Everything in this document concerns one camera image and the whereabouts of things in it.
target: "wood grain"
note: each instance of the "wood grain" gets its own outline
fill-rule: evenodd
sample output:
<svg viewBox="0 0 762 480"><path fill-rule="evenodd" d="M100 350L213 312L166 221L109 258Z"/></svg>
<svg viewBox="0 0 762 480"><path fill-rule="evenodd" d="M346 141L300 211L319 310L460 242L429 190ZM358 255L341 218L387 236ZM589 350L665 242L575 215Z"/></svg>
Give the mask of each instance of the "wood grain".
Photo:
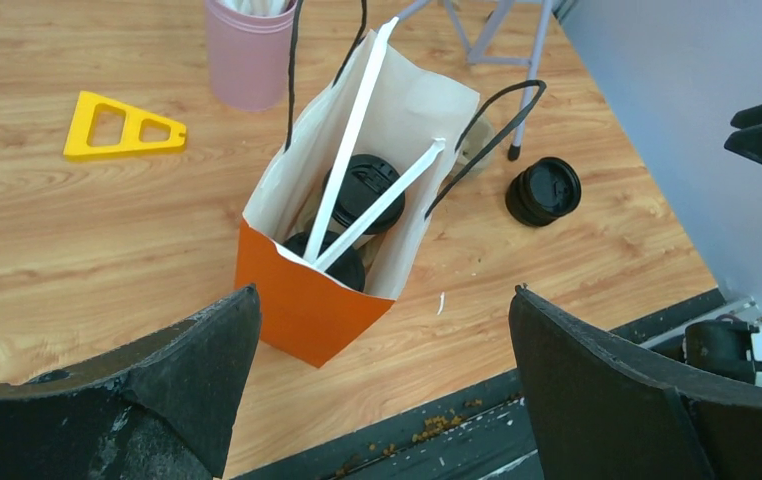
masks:
<svg viewBox="0 0 762 480"><path fill-rule="evenodd" d="M405 5L372 2L370 25ZM463 2L471 35L489 11ZM358 2L307 2L299 108L332 78L359 14ZM489 53L525 55L536 19L537 7L515 6ZM483 98L524 78L515 67L465 65L433 4L392 44ZM0 382L117 347L230 291L239 216L283 142L286 102L259 114L220 105L204 45L201 0L0 1ZM453 190L388 315L320 370L260 346L227 477L513 368L506 315L518 283L602 328L714 286L554 22L540 77L549 87L527 123L522 159L498 158ZM80 90L186 123L188 150L67 163L61 152ZM517 102L497 102L490 119L503 125ZM546 155L577 169L581 206L547 228L524 228L505 211L503 192Z"/></svg>

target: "coffee cup lid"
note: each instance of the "coffee cup lid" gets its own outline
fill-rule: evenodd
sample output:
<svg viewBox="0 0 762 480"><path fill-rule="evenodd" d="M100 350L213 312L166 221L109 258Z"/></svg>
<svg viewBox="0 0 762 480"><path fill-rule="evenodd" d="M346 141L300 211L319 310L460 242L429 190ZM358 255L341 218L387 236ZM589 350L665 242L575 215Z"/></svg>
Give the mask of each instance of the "coffee cup lid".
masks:
<svg viewBox="0 0 762 480"><path fill-rule="evenodd" d="M339 238L339 235L336 232L330 230L325 232L320 253L327 250L337 238ZM284 246L287 247L287 250L296 255L304 256L304 251L307 249L307 242L309 239L310 234L307 232L299 232L288 238L287 241L284 242ZM334 263L328 267L328 270L326 270L325 273L337 279L337 281L352 290L363 292L363 289L366 288L366 269L363 268L363 261L360 259L360 254L353 247L347 248L340 258L335 260Z"/></svg>
<svg viewBox="0 0 762 480"><path fill-rule="evenodd" d="M513 217L544 227L572 213L581 202L581 180L557 157L544 157L519 174L508 187L505 205Z"/></svg>
<svg viewBox="0 0 762 480"><path fill-rule="evenodd" d="M384 159L375 155L358 154L349 159L349 167L334 203L331 217L345 228L357 221L378 197L399 179L399 172ZM399 195L378 219L364 232L377 235L386 232L401 218L405 210L405 195Z"/></svg>

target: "black rubber foot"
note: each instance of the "black rubber foot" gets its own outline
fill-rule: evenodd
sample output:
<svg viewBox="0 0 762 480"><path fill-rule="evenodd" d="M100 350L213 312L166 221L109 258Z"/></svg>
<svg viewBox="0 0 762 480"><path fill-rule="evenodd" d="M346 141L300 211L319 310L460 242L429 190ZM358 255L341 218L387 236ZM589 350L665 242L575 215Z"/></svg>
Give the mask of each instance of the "black rubber foot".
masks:
<svg viewBox="0 0 762 480"><path fill-rule="evenodd" d="M508 149L508 160L515 161L519 158L519 151L521 150L520 147L516 145L511 145L511 148Z"/></svg>

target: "paper bag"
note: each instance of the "paper bag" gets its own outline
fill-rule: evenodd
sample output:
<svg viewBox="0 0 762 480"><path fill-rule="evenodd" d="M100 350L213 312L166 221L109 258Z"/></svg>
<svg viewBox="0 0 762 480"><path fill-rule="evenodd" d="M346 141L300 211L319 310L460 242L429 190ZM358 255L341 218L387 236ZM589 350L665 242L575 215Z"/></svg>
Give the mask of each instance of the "paper bag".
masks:
<svg viewBox="0 0 762 480"><path fill-rule="evenodd" d="M298 2L290 60L290 117L300 10ZM397 21L394 18L385 24L378 34L370 31L362 41L361 27L334 81L305 108L294 125L288 124L284 146L270 162L243 211L235 284L254 283L257 287L263 312L261 339L316 367L378 320L402 292L428 229L430 209L439 201L437 191L455 162L465 129L475 121L479 101L476 91L418 68L387 45ZM405 211L385 233L367 273L364 292L351 290L323 272L325 265L333 261L330 257L342 251L338 248L347 247L371 223L369 211L341 235L338 242L342 245L335 243L321 255L318 244L311 252L314 233L304 258L281 245L305 199L331 169L323 206L314 224L314 231L321 232L319 226L324 230L330 218L330 209L326 215L326 199L331 203L338 193L331 191L331 184L336 183L337 175L342 179L342 160L347 161L353 153L377 155L397 171L406 172L391 187L406 187ZM472 163L482 156L476 156ZM408 175L412 183L405 185ZM370 210L378 213L376 207L379 205Z"/></svg>

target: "black bag handle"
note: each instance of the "black bag handle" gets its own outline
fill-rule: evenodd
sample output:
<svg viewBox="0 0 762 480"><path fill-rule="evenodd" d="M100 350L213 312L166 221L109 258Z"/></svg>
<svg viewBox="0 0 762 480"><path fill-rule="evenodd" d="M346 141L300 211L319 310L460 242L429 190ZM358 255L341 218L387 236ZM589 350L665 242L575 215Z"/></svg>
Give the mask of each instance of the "black bag handle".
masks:
<svg viewBox="0 0 762 480"><path fill-rule="evenodd" d="M484 148L481 149L474 157L472 157L472 160L467 162L467 164L461 169L460 172L458 172L457 175L452 178L452 180L446 184L445 187L443 187L443 190L440 191L439 194L437 194L437 198L434 199L434 201L431 203L431 206L428 207L428 211L425 213L425 218L428 218L429 215L431 215L431 212L434 210L434 207L437 206L438 203L440 203L440 200L442 200L452 189L452 187L455 186L463 177L466 176L467 173L469 173L470 170L472 170L472 167L475 166L478 162L481 161L482 158L484 158L487 153L490 152L490 150L493 150L496 148L496 146L502 142L502 140L505 139L505 137L508 136L509 133L514 131L519 124L521 124L523 121L525 121L525 117L528 116L528 114L531 112L531 110L534 108L534 105L537 104L537 101L540 100L540 97L543 95L543 91L546 90L546 82L543 80L526 80L521 83L517 83L514 85L511 85L509 87L505 87L502 90L496 92L492 97L488 98L486 102L484 102L483 105L481 105L481 108L478 109L478 111L475 113L475 115L472 117L472 120L469 121L469 125L466 126L466 128L463 129L463 133L461 133L460 138L458 138L458 143L455 144L455 152L457 152L460 149L461 144L463 143L464 137L466 137L466 134L469 133L469 130L472 128L473 125L475 125L476 120L484 114L484 112L487 110L487 108L496 100L502 98L506 94L521 90L523 88L528 87L537 87L537 92L534 93L534 98L531 99L528 104L523 107L522 110L519 111L519 113L514 116L514 118L511 119L510 122L508 122L507 125L505 125L505 128L501 129L499 133L496 134L495 137L493 137L490 142L487 143L487 145L484 146Z"/></svg>
<svg viewBox="0 0 762 480"><path fill-rule="evenodd" d="M354 53L355 49L360 42L363 41L363 32L366 30L366 1L360 0L360 28L355 35L355 39L352 42L349 53L346 54L346 58L343 60L343 64L340 65L340 69L337 71L337 76L334 77L334 85L337 84L337 80L340 79L343 70L346 68L346 64L349 63L349 59ZM301 14L301 7L304 0L296 0L296 8L293 17L293 33L290 38L290 63L287 67L287 84L289 92L289 118L287 118L287 140L284 142L284 151L286 152L290 148L290 144L293 141L293 113L296 108L296 45L299 41L299 15Z"/></svg>

